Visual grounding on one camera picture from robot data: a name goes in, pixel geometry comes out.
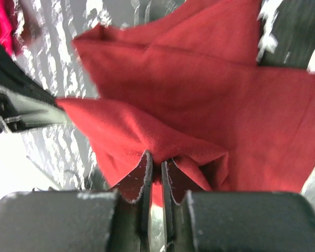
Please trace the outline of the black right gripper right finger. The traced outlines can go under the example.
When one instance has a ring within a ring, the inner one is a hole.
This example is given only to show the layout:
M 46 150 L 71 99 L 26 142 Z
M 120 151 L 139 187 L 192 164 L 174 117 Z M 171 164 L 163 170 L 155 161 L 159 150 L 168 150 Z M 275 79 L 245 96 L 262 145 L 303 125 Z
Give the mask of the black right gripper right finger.
M 315 251 L 315 212 L 300 194 L 186 191 L 174 197 L 161 165 L 166 251 Z

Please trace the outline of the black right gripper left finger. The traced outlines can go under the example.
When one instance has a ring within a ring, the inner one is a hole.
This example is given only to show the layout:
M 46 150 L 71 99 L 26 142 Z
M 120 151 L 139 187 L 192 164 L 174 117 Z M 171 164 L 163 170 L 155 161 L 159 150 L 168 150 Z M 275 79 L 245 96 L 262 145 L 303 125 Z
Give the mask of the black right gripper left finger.
M 134 198 L 105 192 L 13 192 L 0 200 L 0 251 L 149 251 L 153 162 L 145 151 Z

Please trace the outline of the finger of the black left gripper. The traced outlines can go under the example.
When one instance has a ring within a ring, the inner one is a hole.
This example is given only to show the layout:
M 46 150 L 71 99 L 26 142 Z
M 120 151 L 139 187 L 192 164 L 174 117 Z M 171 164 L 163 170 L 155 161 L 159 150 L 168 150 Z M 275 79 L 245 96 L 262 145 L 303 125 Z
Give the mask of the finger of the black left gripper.
M 70 123 L 55 98 L 38 85 L 8 88 L 0 84 L 0 134 Z
M 55 97 L 27 76 L 0 44 L 0 110 L 16 110 L 16 106 L 8 100 L 5 90 L 60 109 L 56 105 Z

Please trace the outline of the dark red t-shirt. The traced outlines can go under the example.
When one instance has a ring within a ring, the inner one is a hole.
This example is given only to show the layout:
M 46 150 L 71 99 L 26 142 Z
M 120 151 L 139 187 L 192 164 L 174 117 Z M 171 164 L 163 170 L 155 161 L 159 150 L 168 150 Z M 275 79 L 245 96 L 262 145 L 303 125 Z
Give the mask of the dark red t-shirt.
M 89 139 L 108 184 L 133 201 L 153 157 L 187 190 L 300 192 L 315 166 L 315 75 L 256 65 L 260 1 L 186 1 L 125 30 L 97 25 L 73 45 L 98 99 L 56 103 Z

